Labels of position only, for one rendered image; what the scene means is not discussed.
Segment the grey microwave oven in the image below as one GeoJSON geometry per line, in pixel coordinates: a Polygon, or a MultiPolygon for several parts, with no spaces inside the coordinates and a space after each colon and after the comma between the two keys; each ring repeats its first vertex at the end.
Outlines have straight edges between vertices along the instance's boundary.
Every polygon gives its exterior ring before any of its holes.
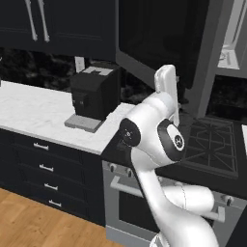
{"type": "Polygon", "coordinates": [[[216,75],[247,78],[247,0],[210,0],[193,86],[186,110],[206,115],[216,75]]]}

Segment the dark cupboard door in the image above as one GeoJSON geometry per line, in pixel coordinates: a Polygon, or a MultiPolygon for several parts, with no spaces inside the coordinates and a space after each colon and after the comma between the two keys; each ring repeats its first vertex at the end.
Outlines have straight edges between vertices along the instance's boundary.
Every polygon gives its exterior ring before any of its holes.
{"type": "Polygon", "coordinates": [[[0,47],[23,50],[37,48],[33,41],[24,0],[0,0],[0,47]]]}
{"type": "Polygon", "coordinates": [[[116,0],[43,0],[50,42],[46,51],[115,61],[116,0]]]}

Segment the black coffee machine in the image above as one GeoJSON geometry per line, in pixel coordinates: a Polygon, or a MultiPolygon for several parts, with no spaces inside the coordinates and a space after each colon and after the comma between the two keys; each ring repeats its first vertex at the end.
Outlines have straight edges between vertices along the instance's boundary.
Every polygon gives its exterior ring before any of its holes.
{"type": "Polygon", "coordinates": [[[95,133],[121,103],[121,68],[96,63],[70,79],[75,113],[65,126],[95,133]]]}

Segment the dark drawer front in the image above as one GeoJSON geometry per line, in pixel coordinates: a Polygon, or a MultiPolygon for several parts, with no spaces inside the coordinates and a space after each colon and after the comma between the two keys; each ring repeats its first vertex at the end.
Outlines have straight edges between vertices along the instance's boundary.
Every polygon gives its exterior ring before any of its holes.
{"type": "Polygon", "coordinates": [[[17,152],[16,156],[22,168],[29,169],[32,172],[36,172],[37,175],[44,178],[45,182],[49,185],[57,186],[57,181],[59,179],[65,179],[67,181],[75,182],[78,184],[83,183],[81,168],[77,164],[56,158],[43,158],[41,161],[25,161],[19,156],[19,152],[17,152]],[[54,172],[51,173],[49,171],[41,169],[39,167],[40,164],[43,164],[46,167],[53,167],[54,172]]]}
{"type": "Polygon", "coordinates": [[[61,146],[42,139],[16,133],[14,135],[14,144],[18,149],[19,156],[25,161],[41,161],[43,158],[56,158],[76,164],[81,163],[79,150],[61,146]],[[34,143],[39,143],[43,146],[49,146],[49,151],[35,148],[33,146],[34,143]]]}
{"type": "Polygon", "coordinates": [[[39,186],[30,186],[30,197],[34,200],[41,201],[48,206],[78,215],[84,219],[90,218],[86,204],[69,196],[62,195],[59,192],[52,192],[39,186]],[[62,207],[51,205],[48,202],[49,200],[53,200],[55,203],[62,203],[62,207]]]}
{"type": "Polygon", "coordinates": [[[59,179],[57,181],[57,186],[59,187],[58,191],[46,188],[43,186],[45,179],[39,177],[36,172],[32,172],[29,169],[22,169],[22,173],[25,181],[29,186],[39,186],[41,188],[47,189],[52,192],[59,192],[62,195],[69,196],[73,199],[84,201],[84,191],[83,188],[74,182],[67,181],[65,179],[59,179]]]}

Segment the black hob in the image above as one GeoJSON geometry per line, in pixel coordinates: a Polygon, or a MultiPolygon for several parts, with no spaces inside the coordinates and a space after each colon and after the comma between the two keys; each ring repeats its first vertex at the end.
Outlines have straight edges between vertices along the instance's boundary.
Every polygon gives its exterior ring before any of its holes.
{"type": "Polygon", "coordinates": [[[241,124],[212,117],[196,120],[186,113],[179,117],[184,157],[155,172],[247,200],[247,156],[241,124]]]}

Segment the white wall socket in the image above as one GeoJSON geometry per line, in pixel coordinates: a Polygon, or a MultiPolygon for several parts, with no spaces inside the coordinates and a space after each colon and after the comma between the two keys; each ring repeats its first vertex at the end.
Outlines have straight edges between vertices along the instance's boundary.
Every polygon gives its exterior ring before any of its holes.
{"type": "Polygon", "coordinates": [[[85,59],[83,57],[75,57],[74,61],[76,72],[80,72],[85,68],[85,59]]]}

